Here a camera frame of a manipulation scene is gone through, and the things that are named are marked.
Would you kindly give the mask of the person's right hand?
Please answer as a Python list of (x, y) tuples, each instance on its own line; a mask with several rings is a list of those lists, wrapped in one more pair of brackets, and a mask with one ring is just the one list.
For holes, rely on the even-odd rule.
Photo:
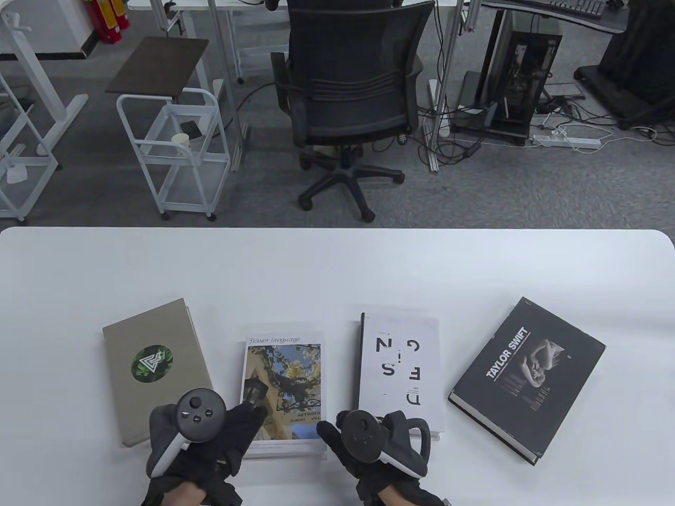
[(327, 443), (345, 469), (357, 479), (356, 492), (364, 504), (385, 504), (380, 494), (388, 488), (413, 504), (443, 504), (439, 497), (422, 489), (418, 479), (413, 479), (393, 465), (379, 461), (361, 463), (353, 458), (345, 448), (340, 433), (348, 414), (348, 411), (339, 412), (335, 424), (322, 420), (316, 429), (318, 436)]

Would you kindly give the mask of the person's left hand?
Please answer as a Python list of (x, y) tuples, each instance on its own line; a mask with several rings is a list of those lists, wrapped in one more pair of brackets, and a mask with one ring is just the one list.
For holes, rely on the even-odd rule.
[(267, 414), (265, 407), (247, 404), (227, 411), (214, 439), (181, 449), (164, 474), (150, 479), (142, 504), (241, 504), (226, 479), (239, 473)]

